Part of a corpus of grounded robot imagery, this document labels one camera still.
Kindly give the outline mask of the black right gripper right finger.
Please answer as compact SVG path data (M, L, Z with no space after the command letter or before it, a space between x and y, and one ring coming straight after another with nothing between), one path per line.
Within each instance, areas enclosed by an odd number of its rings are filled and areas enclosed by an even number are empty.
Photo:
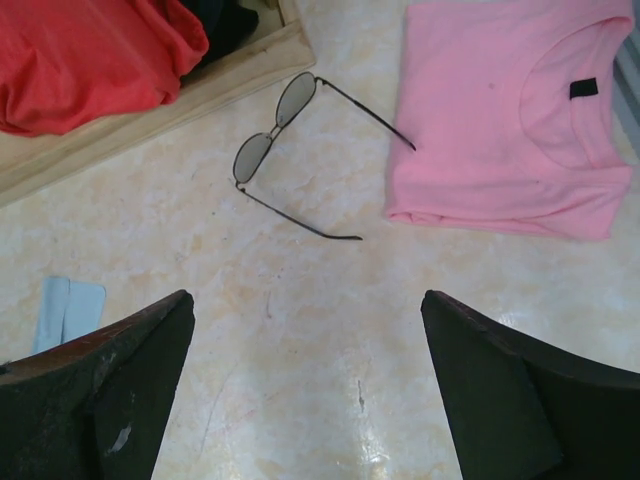
M429 290L425 334L465 479L636 479L639 376Z

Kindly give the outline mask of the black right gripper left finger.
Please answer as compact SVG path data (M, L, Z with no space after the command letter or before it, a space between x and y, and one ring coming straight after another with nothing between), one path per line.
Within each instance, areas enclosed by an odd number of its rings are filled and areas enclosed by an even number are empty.
M179 290L2 365L2 478L151 478L193 332Z

